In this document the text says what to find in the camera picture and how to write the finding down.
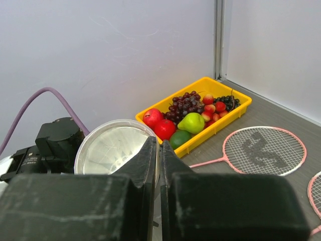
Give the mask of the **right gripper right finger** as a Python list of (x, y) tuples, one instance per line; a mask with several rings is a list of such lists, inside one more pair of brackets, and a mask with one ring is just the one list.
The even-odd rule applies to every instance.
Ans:
[(283, 177), (196, 173), (160, 147), (163, 240), (308, 240), (310, 227)]

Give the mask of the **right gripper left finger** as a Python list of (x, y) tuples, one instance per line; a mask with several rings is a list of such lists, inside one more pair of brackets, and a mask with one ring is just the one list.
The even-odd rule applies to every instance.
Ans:
[(1, 196), (1, 240), (151, 240), (156, 138), (111, 175), (29, 174)]

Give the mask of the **clear tube lid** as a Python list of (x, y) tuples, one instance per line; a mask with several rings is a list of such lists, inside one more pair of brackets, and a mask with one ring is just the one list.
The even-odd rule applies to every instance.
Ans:
[(155, 133), (132, 119), (104, 123), (86, 136), (81, 152), (84, 174), (113, 174), (133, 158)]

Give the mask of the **black shuttlecock tube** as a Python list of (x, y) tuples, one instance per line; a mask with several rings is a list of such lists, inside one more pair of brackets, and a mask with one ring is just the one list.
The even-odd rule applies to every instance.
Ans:
[(82, 161), (81, 161), (81, 152), (82, 152), (82, 149), (86, 143), (86, 137), (82, 140), (79, 148), (78, 148), (78, 151), (76, 153), (76, 157), (75, 157), (75, 162), (74, 162), (74, 174), (84, 174), (83, 173), (83, 166), (82, 166)]

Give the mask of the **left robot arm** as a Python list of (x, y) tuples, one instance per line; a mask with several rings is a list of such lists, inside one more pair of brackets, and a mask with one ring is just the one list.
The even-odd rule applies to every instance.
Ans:
[(83, 131), (71, 117), (41, 126), (35, 145), (4, 158), (1, 192), (19, 174), (73, 174), (77, 151), (84, 140)]

